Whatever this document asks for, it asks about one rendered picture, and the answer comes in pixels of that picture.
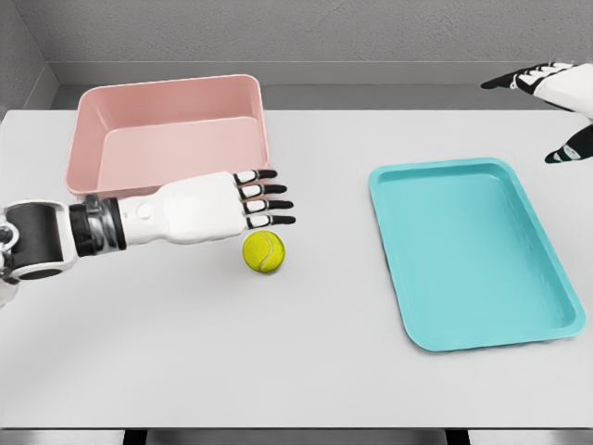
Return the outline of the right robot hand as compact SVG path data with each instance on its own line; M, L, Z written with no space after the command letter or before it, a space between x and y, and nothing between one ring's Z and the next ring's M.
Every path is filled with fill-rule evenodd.
M547 164L593 158L593 62L549 62L503 74L480 84L484 90L518 90L561 110L585 116L589 125L547 154Z

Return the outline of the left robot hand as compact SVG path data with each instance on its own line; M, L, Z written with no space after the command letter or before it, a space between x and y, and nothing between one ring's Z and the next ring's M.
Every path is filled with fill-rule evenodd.
M166 184L159 191L162 222L160 236L181 245L222 240L274 225L296 222L288 200L271 199L287 187L270 184L275 170L216 172Z

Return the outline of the yellow tennis ball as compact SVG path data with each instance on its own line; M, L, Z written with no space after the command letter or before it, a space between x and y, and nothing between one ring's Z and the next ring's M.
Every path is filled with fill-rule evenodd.
M246 265L257 273L272 273L284 262L283 240L274 232L261 230L246 237L242 246Z

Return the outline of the pink plastic basket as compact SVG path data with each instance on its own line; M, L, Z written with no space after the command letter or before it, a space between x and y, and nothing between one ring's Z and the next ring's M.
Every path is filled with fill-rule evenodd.
M202 174L269 166L256 78L126 83L82 95L65 186L75 197L128 197Z

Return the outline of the blue plastic tray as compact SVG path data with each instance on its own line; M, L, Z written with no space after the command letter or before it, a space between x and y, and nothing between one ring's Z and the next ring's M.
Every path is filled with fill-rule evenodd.
M369 189L409 338L431 352L575 337L582 303L506 162L376 168Z

